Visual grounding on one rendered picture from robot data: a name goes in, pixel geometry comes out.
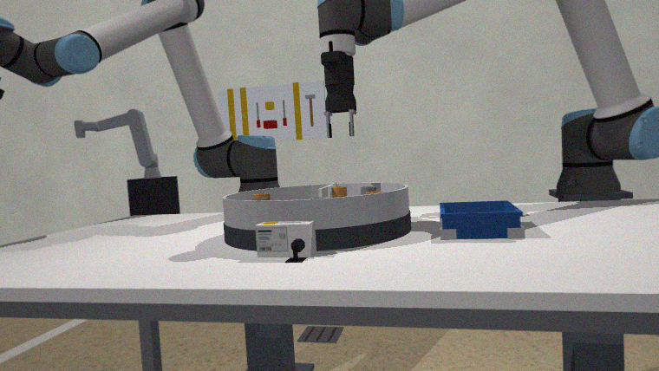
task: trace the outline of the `red object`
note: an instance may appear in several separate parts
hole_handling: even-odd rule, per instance
[[[263,128],[264,129],[276,129],[277,128],[277,120],[265,120],[265,121],[263,121]]]

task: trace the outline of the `gray wall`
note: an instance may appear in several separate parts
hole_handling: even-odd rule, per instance
[[[5,1],[0,16],[39,42],[85,28],[138,0]],[[659,8],[609,1],[639,88],[659,99]],[[206,1],[191,30],[214,93],[317,81],[323,67],[316,0]],[[356,61],[356,136],[277,143],[282,186],[400,182],[411,205],[508,199],[553,201],[560,119],[594,107],[557,5],[470,0],[367,47]],[[196,134],[157,37],[52,88],[0,71],[0,244],[128,215],[139,178],[127,128],[74,135],[74,120],[144,112],[165,176],[179,177],[182,212],[220,212],[237,179],[206,179],[192,164]],[[657,197],[659,163],[618,161],[623,189]]]

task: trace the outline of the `floor grate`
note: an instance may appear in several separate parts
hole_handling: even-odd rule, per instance
[[[298,342],[337,342],[339,335],[343,331],[343,327],[323,327],[323,326],[309,326],[307,327]]]

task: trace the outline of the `blue tray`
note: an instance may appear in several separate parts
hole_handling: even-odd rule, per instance
[[[456,230],[458,239],[508,238],[508,228],[519,228],[523,212],[510,201],[444,202],[442,229]]]

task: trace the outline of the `brown cube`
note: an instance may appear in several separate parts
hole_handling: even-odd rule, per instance
[[[270,200],[269,193],[254,193],[254,199],[267,199]]]
[[[346,197],[348,196],[348,187],[347,186],[333,186],[332,187],[332,197]]]

